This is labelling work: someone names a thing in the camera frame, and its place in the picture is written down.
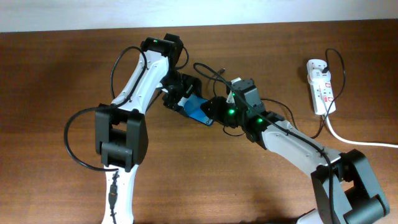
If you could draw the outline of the blue Galaxy smartphone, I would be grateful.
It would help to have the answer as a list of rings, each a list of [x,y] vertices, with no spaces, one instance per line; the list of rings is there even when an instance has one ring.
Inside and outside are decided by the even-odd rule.
[[[182,106],[188,117],[206,126],[211,126],[214,121],[207,117],[205,112],[201,109],[201,105],[207,102],[208,100],[202,97],[190,95],[188,98],[184,99]]]

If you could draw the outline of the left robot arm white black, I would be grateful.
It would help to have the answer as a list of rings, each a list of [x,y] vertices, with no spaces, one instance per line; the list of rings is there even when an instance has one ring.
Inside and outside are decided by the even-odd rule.
[[[164,106],[184,116],[186,100],[201,96],[201,81],[179,72],[177,63],[184,49],[177,35],[146,38],[126,86],[110,105],[100,105],[95,113],[96,152],[106,169],[103,223],[134,223],[134,179],[149,144],[145,114],[154,92],[164,91]]]

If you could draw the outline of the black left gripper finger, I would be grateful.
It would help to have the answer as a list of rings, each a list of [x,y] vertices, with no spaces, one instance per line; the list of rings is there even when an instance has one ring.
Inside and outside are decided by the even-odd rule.
[[[202,82],[199,78],[192,78],[192,94],[197,97],[202,97]]]
[[[189,115],[186,113],[185,108],[183,106],[180,105],[165,105],[166,108],[179,113],[180,115],[188,118]]]

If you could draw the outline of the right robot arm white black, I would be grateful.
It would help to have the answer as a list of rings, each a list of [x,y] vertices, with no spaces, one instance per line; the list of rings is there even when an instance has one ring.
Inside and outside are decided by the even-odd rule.
[[[297,223],[374,223],[389,214],[387,198],[362,152],[326,147],[267,111],[253,80],[236,79],[226,86],[227,98],[215,96],[202,103],[201,110],[223,126],[242,128],[251,142],[311,178],[317,207]]]

